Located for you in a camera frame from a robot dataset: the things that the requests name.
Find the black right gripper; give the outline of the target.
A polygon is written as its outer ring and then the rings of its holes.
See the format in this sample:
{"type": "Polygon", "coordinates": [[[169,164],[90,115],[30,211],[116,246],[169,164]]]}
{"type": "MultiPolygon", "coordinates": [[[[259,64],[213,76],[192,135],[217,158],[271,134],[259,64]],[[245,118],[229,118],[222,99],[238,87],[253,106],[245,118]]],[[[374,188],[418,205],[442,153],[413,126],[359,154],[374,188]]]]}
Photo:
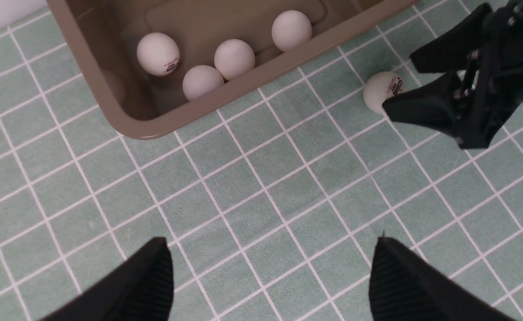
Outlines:
{"type": "Polygon", "coordinates": [[[480,4],[409,57],[421,74],[444,74],[385,100],[388,118],[452,134],[461,149],[488,148],[523,103],[523,0],[480,4]],[[463,69],[461,81],[453,70],[463,69]]]}

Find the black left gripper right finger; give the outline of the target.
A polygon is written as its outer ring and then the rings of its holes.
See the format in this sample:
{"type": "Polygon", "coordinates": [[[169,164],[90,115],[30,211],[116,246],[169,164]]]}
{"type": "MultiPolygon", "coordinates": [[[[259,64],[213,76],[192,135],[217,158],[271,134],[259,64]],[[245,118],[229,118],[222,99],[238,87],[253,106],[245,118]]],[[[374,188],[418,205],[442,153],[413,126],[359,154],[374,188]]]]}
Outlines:
{"type": "Polygon", "coordinates": [[[394,238],[378,238],[368,297],[375,321],[509,321],[394,238]]]}

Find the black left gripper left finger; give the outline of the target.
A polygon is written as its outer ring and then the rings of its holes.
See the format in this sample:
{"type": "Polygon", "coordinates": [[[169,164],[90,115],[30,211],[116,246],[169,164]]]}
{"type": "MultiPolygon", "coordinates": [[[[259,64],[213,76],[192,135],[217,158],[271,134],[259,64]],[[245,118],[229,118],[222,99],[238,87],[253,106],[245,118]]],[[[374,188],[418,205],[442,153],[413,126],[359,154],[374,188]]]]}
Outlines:
{"type": "Polygon", "coordinates": [[[165,237],[149,240],[128,260],[44,321],[167,321],[174,269],[165,237]]]}

